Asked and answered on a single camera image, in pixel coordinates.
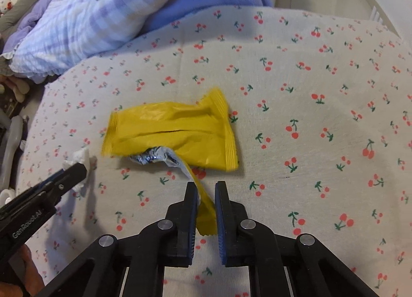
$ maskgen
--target yellow snack wrapper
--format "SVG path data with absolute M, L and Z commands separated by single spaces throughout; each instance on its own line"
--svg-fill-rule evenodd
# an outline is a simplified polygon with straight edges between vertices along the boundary
M 165 146 L 187 164 L 232 171 L 238 168 L 228 105 L 218 88 L 196 105 L 144 104 L 110 116 L 102 155 L 129 156 Z

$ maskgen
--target human hand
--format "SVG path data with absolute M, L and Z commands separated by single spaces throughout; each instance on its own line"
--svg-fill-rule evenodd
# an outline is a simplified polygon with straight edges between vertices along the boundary
M 24 287 L 31 296 L 35 296 L 44 288 L 43 279 L 37 271 L 36 265 L 31 258 L 30 249 L 23 245 L 19 249 L 19 255 L 24 261 L 25 275 Z M 17 285 L 0 282 L 0 297 L 22 297 L 23 293 Z

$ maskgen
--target bed sheet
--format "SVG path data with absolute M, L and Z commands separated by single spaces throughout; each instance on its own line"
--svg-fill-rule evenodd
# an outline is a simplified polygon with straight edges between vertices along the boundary
M 412 291 L 412 53 L 373 21 L 260 7 L 209 8 L 83 61 L 46 87 L 19 191 L 87 146 L 89 185 L 29 241 L 49 282 L 93 240 L 139 233 L 183 199 L 165 165 L 102 157 L 109 115 L 142 103 L 196 103 L 218 86 L 230 105 L 239 170 L 195 168 L 275 233 L 312 233 L 379 296 Z M 164 295 L 248 296 L 216 236 L 193 265 L 166 269 Z

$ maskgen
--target silver foil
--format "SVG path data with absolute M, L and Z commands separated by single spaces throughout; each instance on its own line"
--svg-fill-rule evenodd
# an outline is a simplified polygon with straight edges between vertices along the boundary
M 177 167 L 188 177 L 188 179 L 194 182 L 192 175 L 186 164 L 181 158 L 169 147 L 157 146 L 145 150 L 142 154 L 130 155 L 129 159 L 139 165 L 147 165 L 149 163 L 164 162 L 169 167 Z M 197 194 L 197 205 L 200 205 L 200 194 Z

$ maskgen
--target cherry pattern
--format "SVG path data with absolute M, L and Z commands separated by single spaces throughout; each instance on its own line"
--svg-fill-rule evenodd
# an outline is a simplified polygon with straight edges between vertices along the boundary
M 332 75 L 335 75 L 337 72 L 337 67 L 332 67 L 331 65 L 326 65 L 326 70 L 331 73 Z
M 161 85 L 164 87 L 168 84 L 173 84 L 175 82 L 176 82 L 176 80 L 174 78 L 172 78 L 171 76 L 166 76 L 164 81 L 161 82 Z
M 372 211 L 372 217 L 375 219 L 377 224 L 381 223 L 381 219 L 383 217 L 383 213 L 382 212 L 378 212 L 376 209 L 373 209 Z
M 333 140 L 333 133 L 331 133 L 327 127 L 324 127 L 321 132 L 321 138 L 327 138 L 329 142 L 331 142 Z
M 345 156 L 342 156 L 340 159 L 342 162 L 339 164 L 336 164 L 336 168 L 339 169 L 340 171 L 343 171 L 343 168 L 345 168 L 345 166 L 351 164 L 351 160 L 348 160 Z
M 312 97 L 312 100 L 316 100 L 316 104 L 325 104 L 325 102 L 324 102 L 325 95 L 320 94 L 318 96 L 318 94 L 312 94 L 311 97 Z
M 205 284 L 205 283 L 206 283 L 206 280 L 205 280 L 205 279 L 206 279 L 208 276 L 213 276 L 213 273 L 212 273 L 212 271 L 209 269 L 209 267 L 206 267 L 205 270 L 203 270 L 203 271 L 201 272 L 201 274 L 195 275 L 194 279 L 195 279 L 196 281 L 198 281 L 200 284 Z
M 329 53 L 329 52 L 333 53 L 333 49 L 332 49 L 332 47 L 330 47 L 326 44 L 323 44 L 323 46 L 321 48 L 319 48 L 319 53 Z
M 202 180 L 206 177 L 206 170 L 205 168 L 201 167 L 193 167 L 192 168 L 193 174 L 199 179 Z
M 239 23 L 238 21 L 234 22 L 233 25 L 239 32 L 241 32 L 242 29 L 245 27 L 245 25 L 243 23 Z
M 310 33 L 312 37 L 319 38 L 321 36 L 320 28 L 315 26 L 314 30 Z
M 100 183 L 98 184 L 97 188 L 100 189 L 100 194 L 103 195 L 103 194 L 105 193 L 106 189 L 107 189 L 107 186 L 104 185 L 102 182 L 100 182 Z
M 284 23 L 285 26 L 287 26 L 289 24 L 289 21 L 285 19 L 285 17 L 281 16 L 281 18 L 279 19 L 279 23 Z
M 287 83 L 284 83 L 282 86 L 281 86 L 281 91 L 287 91 L 288 93 L 292 93 L 293 92 L 293 87 L 291 87 L 291 86 L 288 86 L 288 84 Z
M 271 142 L 270 137 L 263 138 L 263 133 L 258 133 L 258 135 L 255 137 L 255 140 L 262 144 L 260 148 L 263 150 L 265 150 L 267 148 L 267 144 Z
M 373 180 L 369 180 L 367 182 L 367 186 L 370 187 L 370 188 L 375 187 L 375 186 L 381 186 L 383 188 L 384 185 L 385 185 L 384 179 L 380 178 L 378 176 L 378 174 L 374 174 L 373 175 Z
M 343 213 L 339 216 L 339 223 L 334 225 L 335 229 L 340 231 L 344 227 L 352 227 L 355 221 L 353 219 L 348 219 L 348 215 Z
M 287 127 L 285 127 L 285 130 L 288 132 L 292 132 L 291 136 L 293 139 L 298 139 L 299 137 L 299 133 L 297 132 L 297 124 L 299 123 L 299 121 L 297 119 L 291 119 L 290 120 L 291 125 L 288 125 Z
M 266 105 L 266 100 L 262 100 L 260 103 L 257 104 L 258 108 L 262 109 L 263 112 L 269 110 L 269 107 Z
M 240 52 L 241 49 L 242 49 L 242 46 L 233 45 L 233 46 L 232 46 L 232 49 L 234 49 L 236 52 Z
M 375 103 L 373 101 L 368 102 L 368 104 L 366 104 L 368 108 L 370 108 L 371 112 L 374 112 L 376 110 L 376 106 Z
M 347 95 L 347 94 L 348 94 L 348 90 L 349 90 L 348 86 L 345 85 L 345 84 L 343 84 L 343 85 L 342 85 L 342 88 L 339 90 L 339 92 L 342 93 L 342 94 L 344 94 L 344 95 Z
M 349 62 L 349 66 L 355 67 L 356 69 L 359 69 L 359 67 L 360 67 L 359 64 L 357 62 L 353 61 L 353 60 L 351 60 Z
M 263 43 L 263 36 L 260 34 L 260 35 L 258 35 L 258 36 L 255 37 L 255 40 L 256 40 L 258 43 Z
M 375 156 L 375 151 L 372 149 L 372 145 L 374 143 L 374 141 L 368 139 L 366 147 L 362 150 L 362 155 L 367 157 L 369 160 L 373 159 L 373 157 Z
M 200 239 L 199 243 L 197 245 L 195 245 L 195 249 L 200 250 L 202 248 L 203 245 L 206 244 L 206 239 Z
M 302 228 L 298 226 L 303 226 L 306 224 L 306 220 L 303 218 L 298 218 L 299 212 L 292 211 L 288 214 L 289 218 L 292 218 L 293 235 L 300 235 L 302 233 Z
M 238 115 L 238 112 L 236 110 L 232 111 L 229 114 L 229 119 L 231 123 L 236 123 L 238 121 L 239 117 L 237 117 L 237 115 Z
M 145 190 L 139 191 L 137 196 L 139 197 L 140 200 L 140 206 L 144 207 L 147 203 L 149 203 L 150 199 L 149 197 L 146 197 L 144 195 Z
M 122 180 L 123 181 L 126 180 L 130 176 L 129 172 L 130 172 L 130 168 L 123 168 L 120 171 L 120 174 L 122 175 Z
M 380 71 L 381 68 L 380 68 L 379 63 L 377 61 L 375 61 L 373 58 L 370 58 L 369 61 L 373 64 L 376 71 Z
M 236 68 L 233 65 L 229 65 L 226 68 L 226 72 L 234 72 L 235 74 L 239 72 L 239 68 Z
M 294 172 L 297 169 L 296 165 L 297 159 L 295 157 L 284 162 L 285 166 L 289 168 L 290 172 Z
M 400 201 L 404 202 L 405 204 L 408 204 L 408 202 L 409 202 L 409 196 L 406 194 L 405 190 L 402 190 L 402 195 L 400 197 Z
M 355 110 L 351 110 L 352 119 L 355 121 L 359 121 L 363 118 L 361 114 L 358 114 Z
M 318 190 L 318 192 L 320 192 L 321 194 L 321 198 L 326 198 L 326 194 L 328 194 L 330 192 L 330 188 L 329 187 L 323 187 L 321 185 L 322 181 L 318 181 L 315 184 L 315 188 Z
M 244 96 L 247 96 L 249 92 L 253 90 L 253 87 L 248 84 L 246 87 L 240 87 L 240 90 L 243 92 Z
M 136 80 L 136 91 L 141 91 L 144 86 L 145 82 L 141 78 Z
M 74 223 L 77 221 L 77 219 L 74 218 L 73 213 L 69 214 L 69 221 L 70 221 L 71 225 L 74 225 Z
M 89 220 L 90 220 L 93 224 L 97 223 L 97 218 L 95 217 L 94 211 L 90 212 Z
M 123 213 L 121 211 L 116 212 L 116 221 L 117 221 L 116 230 L 120 232 L 123 230 L 123 225 L 127 223 L 127 220 L 126 218 L 123 217 Z
M 195 81 L 198 85 L 205 81 L 204 77 L 198 77 L 197 75 L 192 77 L 192 80 Z
M 204 56 L 200 56 L 193 60 L 194 63 L 209 63 L 209 58 L 205 58 Z
M 381 135 L 381 143 L 384 144 L 384 147 L 388 146 L 388 143 L 386 142 L 386 138 L 384 135 Z
M 166 182 L 169 182 L 170 180 L 175 180 L 175 179 L 176 179 L 176 175 L 175 175 L 171 170 L 168 170 L 168 171 L 167 171 L 165 177 L 159 178 L 160 183 L 161 183 L 162 185 L 165 185 Z
M 255 181 L 252 181 L 252 183 L 249 185 L 249 190 L 250 191 L 255 191 L 255 195 L 257 197 L 261 197 L 262 191 L 265 190 L 266 186 L 264 184 L 258 184 Z
M 391 101 L 388 99 L 388 95 L 387 94 L 384 94 L 383 96 L 382 96 L 382 100 L 384 100 L 384 102 L 386 102 L 386 104 L 389 104 Z
M 267 58 L 265 58 L 265 57 L 260 58 L 259 61 L 263 64 L 263 67 L 264 67 L 265 71 L 269 72 L 270 70 L 272 70 L 272 67 L 270 67 L 270 66 L 273 65 L 273 62 L 268 61 Z
M 382 241 L 379 243 L 379 247 L 376 248 L 376 251 L 383 255 L 385 252 L 383 250 L 383 246 L 386 245 L 386 240 L 384 238 L 382 238 Z
M 380 286 L 382 285 L 382 283 L 384 281 L 386 281 L 387 279 L 388 279 L 388 275 L 384 275 L 382 273 L 379 273 L 378 274 L 378 283 L 376 284 L 375 289 L 379 289 Z
M 300 61 L 296 64 L 296 67 L 301 69 L 301 70 L 307 70 L 310 71 L 312 68 L 310 66 L 306 66 L 303 61 Z
M 262 17 L 262 15 L 263 15 L 263 12 L 258 11 L 258 12 L 256 12 L 256 15 L 253 17 L 253 19 L 254 19 L 255 21 L 257 21 L 259 24 L 263 24 L 263 17 Z
M 401 170 L 405 170 L 405 161 L 398 158 L 397 164 Z
M 303 37 L 299 33 L 295 33 L 291 40 L 292 42 L 297 43 L 298 41 L 303 40 Z

